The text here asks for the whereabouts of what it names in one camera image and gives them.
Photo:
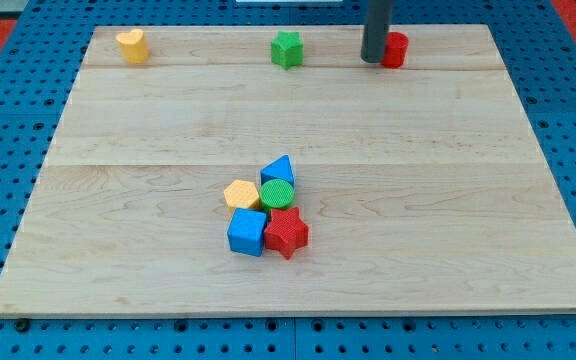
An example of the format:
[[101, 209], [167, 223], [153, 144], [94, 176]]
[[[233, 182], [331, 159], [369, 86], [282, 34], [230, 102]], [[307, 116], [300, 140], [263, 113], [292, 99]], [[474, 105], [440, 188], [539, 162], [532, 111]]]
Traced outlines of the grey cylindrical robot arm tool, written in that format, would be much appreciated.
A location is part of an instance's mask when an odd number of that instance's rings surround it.
[[394, 0], [368, 1], [360, 51], [366, 63], [380, 63], [384, 58], [394, 4]]

